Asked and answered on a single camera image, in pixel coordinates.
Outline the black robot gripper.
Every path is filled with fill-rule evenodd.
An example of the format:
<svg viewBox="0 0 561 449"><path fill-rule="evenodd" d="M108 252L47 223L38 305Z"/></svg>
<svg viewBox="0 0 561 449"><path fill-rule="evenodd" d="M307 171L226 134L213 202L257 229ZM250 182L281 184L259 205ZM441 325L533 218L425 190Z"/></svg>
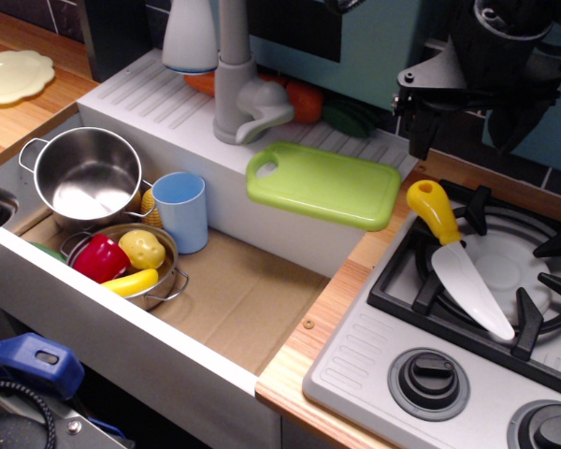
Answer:
<svg viewBox="0 0 561 449"><path fill-rule="evenodd" d="M462 1L435 57L401 71L394 112L409 154L426 160L443 113L489 109L487 131L511 153L559 98L561 44L545 38L561 23L561 1Z"/></svg>

